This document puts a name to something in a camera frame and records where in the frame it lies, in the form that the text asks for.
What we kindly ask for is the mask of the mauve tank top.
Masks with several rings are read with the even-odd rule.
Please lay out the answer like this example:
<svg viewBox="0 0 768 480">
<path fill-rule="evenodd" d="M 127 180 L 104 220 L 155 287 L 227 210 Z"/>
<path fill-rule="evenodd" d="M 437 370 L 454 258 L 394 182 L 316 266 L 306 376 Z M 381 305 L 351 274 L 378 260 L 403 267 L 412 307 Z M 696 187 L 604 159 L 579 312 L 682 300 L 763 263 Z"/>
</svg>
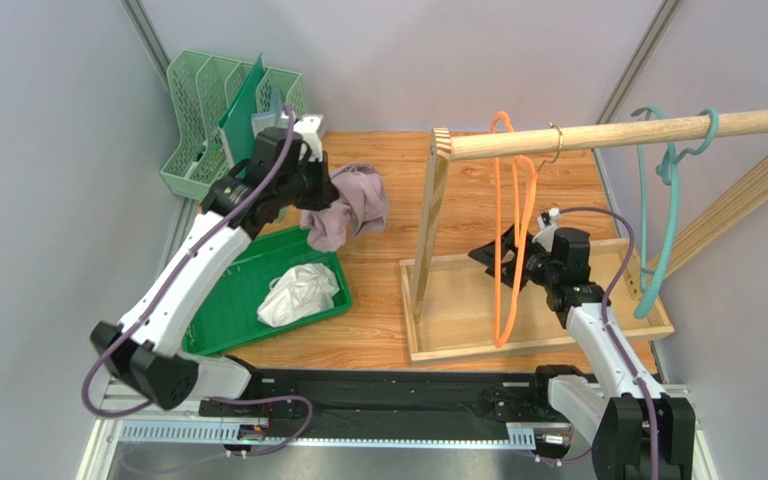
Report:
<svg viewBox="0 0 768 480">
<path fill-rule="evenodd" d="M 321 211 L 301 211 L 300 227 L 316 251 L 336 252 L 348 233 L 358 237 L 386 229 L 389 199 L 382 176 L 368 163 L 348 163 L 330 173 L 339 198 Z"/>
</svg>

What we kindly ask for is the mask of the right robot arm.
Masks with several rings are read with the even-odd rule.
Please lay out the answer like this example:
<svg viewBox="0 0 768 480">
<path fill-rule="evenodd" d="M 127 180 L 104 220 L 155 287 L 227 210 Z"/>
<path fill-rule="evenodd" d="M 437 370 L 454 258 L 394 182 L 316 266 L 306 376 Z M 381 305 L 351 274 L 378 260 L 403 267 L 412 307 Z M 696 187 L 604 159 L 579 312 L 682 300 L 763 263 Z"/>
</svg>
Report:
<svg viewBox="0 0 768 480">
<path fill-rule="evenodd" d="M 624 337 L 602 287 L 590 278 L 590 236 L 547 226 L 523 247 L 508 229 L 469 257 L 519 293 L 542 287 L 547 304 L 591 364 L 601 389 L 563 368 L 545 380 L 551 409 L 590 445 L 600 479 L 690 479 L 696 416 L 690 402 L 673 397 L 647 371 Z"/>
</svg>

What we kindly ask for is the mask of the teal hanger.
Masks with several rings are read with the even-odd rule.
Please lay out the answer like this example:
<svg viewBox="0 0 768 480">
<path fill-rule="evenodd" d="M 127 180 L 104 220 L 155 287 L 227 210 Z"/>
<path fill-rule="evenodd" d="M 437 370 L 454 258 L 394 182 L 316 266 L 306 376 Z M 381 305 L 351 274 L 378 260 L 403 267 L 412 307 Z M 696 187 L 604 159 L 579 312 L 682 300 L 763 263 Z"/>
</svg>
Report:
<svg viewBox="0 0 768 480">
<path fill-rule="evenodd" d="M 679 164 L 687 156 L 698 156 L 704 153 L 716 137 L 718 127 L 720 126 L 720 115 L 717 110 L 708 108 L 698 114 L 709 119 L 709 126 L 702 143 L 696 147 L 687 147 L 683 150 L 677 150 L 675 141 L 666 142 L 665 150 L 659 164 L 655 167 L 655 173 L 662 181 L 662 184 L 669 189 L 669 204 L 666 218 L 665 233 L 657 260 L 656 267 L 640 267 L 639 288 L 641 299 L 639 300 L 633 316 L 636 319 L 644 319 L 654 307 L 659 296 L 662 284 L 668 275 L 673 247 L 677 234 L 677 221 L 680 210 L 681 187 L 679 180 Z M 640 121 L 664 120 L 664 113 L 657 107 L 646 106 L 634 110 L 631 116 Z M 640 186 L 640 247 L 641 253 L 647 253 L 648 245 L 648 184 L 645 174 L 645 161 L 643 146 L 636 146 L 637 164 L 639 172 Z"/>
</svg>

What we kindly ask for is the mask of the white tank top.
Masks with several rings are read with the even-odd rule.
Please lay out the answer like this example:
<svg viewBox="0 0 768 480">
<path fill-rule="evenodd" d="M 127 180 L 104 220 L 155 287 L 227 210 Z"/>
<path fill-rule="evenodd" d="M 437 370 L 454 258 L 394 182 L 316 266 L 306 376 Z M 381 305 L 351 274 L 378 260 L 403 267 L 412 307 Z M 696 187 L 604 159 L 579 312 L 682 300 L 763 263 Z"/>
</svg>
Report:
<svg viewBox="0 0 768 480">
<path fill-rule="evenodd" d="M 272 328 L 285 327 L 335 306 L 341 291 L 334 272 L 322 263 L 293 266 L 269 284 L 256 310 L 257 319 Z"/>
</svg>

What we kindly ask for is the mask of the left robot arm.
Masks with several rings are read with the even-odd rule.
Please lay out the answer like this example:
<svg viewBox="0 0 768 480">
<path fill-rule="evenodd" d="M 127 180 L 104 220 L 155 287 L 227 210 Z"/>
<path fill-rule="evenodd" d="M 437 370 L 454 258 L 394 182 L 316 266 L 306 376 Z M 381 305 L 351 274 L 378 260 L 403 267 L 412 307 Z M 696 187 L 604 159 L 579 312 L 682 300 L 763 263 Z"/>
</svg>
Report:
<svg viewBox="0 0 768 480">
<path fill-rule="evenodd" d="M 321 211 L 339 197 L 328 172 L 317 117 L 261 131 L 249 159 L 216 181 L 186 239 L 146 294 L 90 341 L 106 368 L 147 405 L 172 410 L 189 399 L 239 399 L 252 368 L 232 358 L 188 354 L 182 341 L 227 267 L 281 211 Z"/>
</svg>

